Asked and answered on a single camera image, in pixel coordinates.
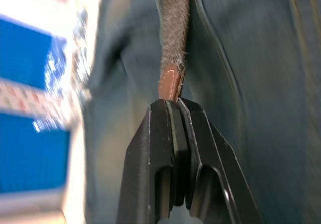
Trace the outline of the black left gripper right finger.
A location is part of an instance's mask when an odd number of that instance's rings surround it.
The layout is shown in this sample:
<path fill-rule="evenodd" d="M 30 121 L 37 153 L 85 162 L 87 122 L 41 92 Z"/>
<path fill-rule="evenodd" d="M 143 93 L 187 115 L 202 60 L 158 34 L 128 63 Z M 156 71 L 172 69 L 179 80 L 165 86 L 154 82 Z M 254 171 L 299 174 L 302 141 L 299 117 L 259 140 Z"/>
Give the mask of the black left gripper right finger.
<path fill-rule="evenodd" d="M 190 150 L 186 208 L 202 223 L 262 223 L 234 150 L 205 111 L 178 99 Z"/>

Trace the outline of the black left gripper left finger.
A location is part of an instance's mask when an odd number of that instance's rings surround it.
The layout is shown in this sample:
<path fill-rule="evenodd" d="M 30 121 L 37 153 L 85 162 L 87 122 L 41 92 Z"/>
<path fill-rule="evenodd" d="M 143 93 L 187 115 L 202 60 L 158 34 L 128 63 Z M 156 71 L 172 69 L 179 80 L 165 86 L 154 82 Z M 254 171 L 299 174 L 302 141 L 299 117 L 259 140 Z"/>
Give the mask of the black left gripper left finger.
<path fill-rule="evenodd" d="M 151 104 L 125 155 L 117 223 L 158 223 L 184 203 L 189 149 L 178 106 Z"/>

